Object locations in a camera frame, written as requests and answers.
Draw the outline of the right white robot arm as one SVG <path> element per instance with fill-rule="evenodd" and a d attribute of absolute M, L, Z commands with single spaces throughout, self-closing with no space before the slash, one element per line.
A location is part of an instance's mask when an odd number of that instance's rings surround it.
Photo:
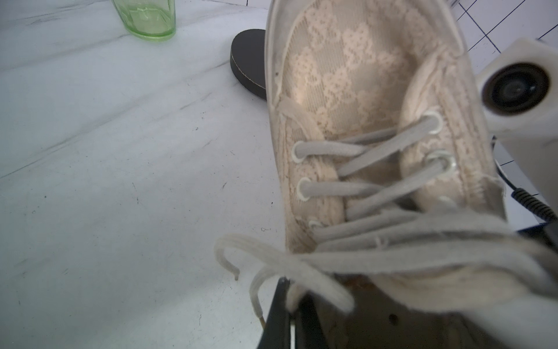
<path fill-rule="evenodd" d="M 501 180 L 511 189 L 511 198 L 539 222 L 538 225 L 520 229 L 518 233 L 557 252 L 557 213 L 536 195 L 516 186 L 504 173 L 499 163 L 496 163 L 496 167 Z"/>

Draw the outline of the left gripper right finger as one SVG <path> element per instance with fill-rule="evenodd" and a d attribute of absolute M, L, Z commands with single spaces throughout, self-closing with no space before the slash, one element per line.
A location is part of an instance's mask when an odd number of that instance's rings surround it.
<path fill-rule="evenodd" d="M 294 315 L 295 349 L 329 349 L 310 295 L 302 298 Z"/>

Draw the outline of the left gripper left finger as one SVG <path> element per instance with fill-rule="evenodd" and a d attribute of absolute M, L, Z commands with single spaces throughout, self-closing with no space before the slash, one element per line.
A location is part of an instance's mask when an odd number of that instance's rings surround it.
<path fill-rule="evenodd" d="M 291 316 L 286 310 L 289 280 L 280 278 L 257 349 L 290 349 Z"/>

